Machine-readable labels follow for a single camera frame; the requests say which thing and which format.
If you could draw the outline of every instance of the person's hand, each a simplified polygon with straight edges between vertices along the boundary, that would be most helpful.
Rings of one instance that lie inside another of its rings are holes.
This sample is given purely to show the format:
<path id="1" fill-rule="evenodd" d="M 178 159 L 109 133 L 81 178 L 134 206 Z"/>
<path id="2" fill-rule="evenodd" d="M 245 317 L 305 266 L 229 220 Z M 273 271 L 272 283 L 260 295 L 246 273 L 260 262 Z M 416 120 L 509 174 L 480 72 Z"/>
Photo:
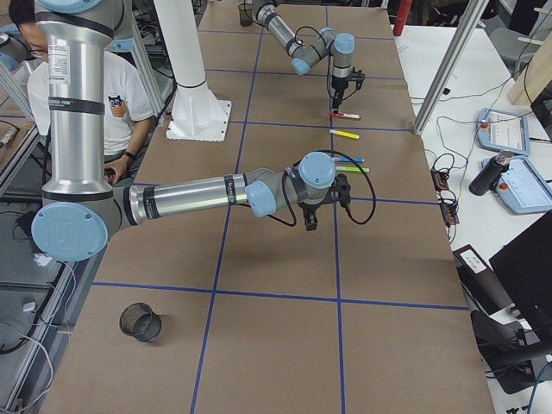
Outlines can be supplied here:
<path id="1" fill-rule="evenodd" d="M 130 159 L 129 157 L 121 157 L 118 160 L 108 162 L 105 164 L 105 168 L 111 168 L 115 174 L 113 175 L 106 175 L 105 180 L 110 183 L 110 185 L 115 185 L 122 179 L 125 179 L 129 175 L 129 166 L 130 166 Z"/>

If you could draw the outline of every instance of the black bottle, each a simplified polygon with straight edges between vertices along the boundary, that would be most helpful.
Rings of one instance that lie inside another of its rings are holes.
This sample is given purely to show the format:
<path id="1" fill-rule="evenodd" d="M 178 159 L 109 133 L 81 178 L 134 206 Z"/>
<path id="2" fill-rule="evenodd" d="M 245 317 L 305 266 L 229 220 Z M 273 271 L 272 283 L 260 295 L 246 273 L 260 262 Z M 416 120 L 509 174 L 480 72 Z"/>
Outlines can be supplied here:
<path id="1" fill-rule="evenodd" d="M 469 185 L 469 190 L 476 196 L 482 196 L 496 185 L 500 174 L 508 171 L 510 160 L 514 154 L 510 151 L 500 151 L 483 167 L 477 177 Z"/>

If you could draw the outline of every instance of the table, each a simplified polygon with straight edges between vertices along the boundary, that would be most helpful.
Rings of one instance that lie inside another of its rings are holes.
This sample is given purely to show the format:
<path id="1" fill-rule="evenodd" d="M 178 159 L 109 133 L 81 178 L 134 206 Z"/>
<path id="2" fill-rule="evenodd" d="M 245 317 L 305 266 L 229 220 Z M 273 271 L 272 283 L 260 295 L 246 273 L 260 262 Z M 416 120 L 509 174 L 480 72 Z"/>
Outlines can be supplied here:
<path id="1" fill-rule="evenodd" d="M 136 181 L 279 170 L 332 147 L 366 158 L 374 219 L 358 227 L 322 208 L 307 233 L 234 207 L 115 235 L 41 413 L 492 412 L 386 12 L 279 13 L 357 36 L 368 77 L 342 108 L 362 120 L 329 119 L 323 67 L 292 75 L 270 35 L 238 25 L 235 3 L 210 3 L 199 35 L 210 88 L 233 101 L 226 140 L 168 141 L 165 123 Z M 361 139 L 332 138 L 331 126 Z M 350 181 L 362 218 L 371 199 Z M 161 314 L 156 343 L 118 329 L 139 301 Z"/>
<path id="2" fill-rule="evenodd" d="M 452 28 L 408 26 L 403 35 L 397 38 L 398 54 L 405 70 L 411 97 L 425 96 L 453 34 Z M 485 31 L 479 28 L 475 29 L 448 82 L 447 87 L 451 92 L 442 99 L 485 92 L 501 85 L 509 76 L 510 73 L 493 48 Z M 436 123 L 439 116 L 448 116 L 459 121 L 473 121 L 482 108 L 490 106 L 496 110 L 519 115 L 530 112 L 529 107 L 515 107 L 509 103 L 506 94 L 513 82 L 510 79 L 503 90 L 498 88 L 483 96 L 440 102 L 423 131 L 422 138 L 425 147 L 437 155 L 448 152 L 443 147 L 437 132 Z M 418 104 L 422 101 L 413 98 L 412 102 L 416 111 L 419 109 Z M 530 114 L 528 121 L 531 137 L 548 139 L 534 115 Z M 498 196 L 493 192 L 489 191 L 481 197 L 469 192 L 467 186 L 480 170 L 478 161 L 490 158 L 495 153 L 479 147 L 477 143 L 473 146 L 474 124 L 459 124 L 444 118 L 439 123 L 442 126 L 443 141 L 447 147 L 465 155 L 470 154 L 471 150 L 465 177 L 462 179 L 462 171 L 452 172 L 448 180 L 451 189 L 460 197 L 460 224 L 457 226 L 451 248 L 455 250 L 466 244 L 471 244 L 483 259 L 488 260 L 542 214 L 514 215 L 502 205 Z M 530 149 L 531 162 L 546 179 L 552 178 L 552 145 L 532 141 Z M 441 166 L 449 164 L 449 160 L 444 160 L 444 164 Z M 430 165 L 433 163 L 431 155 L 428 156 L 428 162 Z M 459 157 L 456 157 L 456 165 L 462 166 L 462 164 Z M 511 321 L 505 317 L 505 311 L 500 312 L 495 318 L 503 323 Z M 530 389 L 507 395 L 496 380 L 489 380 L 489 386 L 497 413 L 506 412 L 511 408 L 520 408 L 527 405 L 529 401 Z M 547 412 L 550 406 L 552 406 L 552 385 L 544 383 L 539 386 L 533 412 L 539 412 L 539 410 Z"/>

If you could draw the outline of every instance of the cup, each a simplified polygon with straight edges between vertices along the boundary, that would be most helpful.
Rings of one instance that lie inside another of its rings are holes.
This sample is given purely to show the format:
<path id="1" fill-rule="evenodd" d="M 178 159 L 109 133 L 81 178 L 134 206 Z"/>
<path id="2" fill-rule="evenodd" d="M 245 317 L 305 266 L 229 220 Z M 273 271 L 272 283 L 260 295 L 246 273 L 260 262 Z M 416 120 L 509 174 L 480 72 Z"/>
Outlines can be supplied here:
<path id="1" fill-rule="evenodd" d="M 253 24 L 253 6 L 250 3 L 239 3 L 240 24 L 246 28 Z"/>
<path id="2" fill-rule="evenodd" d="M 147 304 L 131 304 L 121 314 L 119 327 L 124 335 L 153 342 L 161 332 L 161 318 Z"/>

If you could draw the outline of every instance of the black monitor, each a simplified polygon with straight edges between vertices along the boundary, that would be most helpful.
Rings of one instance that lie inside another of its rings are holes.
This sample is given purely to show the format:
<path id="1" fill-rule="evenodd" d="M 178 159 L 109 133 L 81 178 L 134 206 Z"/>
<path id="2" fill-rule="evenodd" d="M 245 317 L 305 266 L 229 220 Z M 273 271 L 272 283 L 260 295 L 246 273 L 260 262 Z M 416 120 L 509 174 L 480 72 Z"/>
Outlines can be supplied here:
<path id="1" fill-rule="evenodd" d="M 491 327 L 493 322 L 483 321 L 482 315 L 472 316 L 476 336 L 478 331 L 485 332 L 481 353 L 505 391 L 512 393 L 532 386 L 547 363 L 545 355 L 552 354 L 552 210 L 489 261 L 521 317 L 532 328 L 526 333 L 520 325 Z"/>

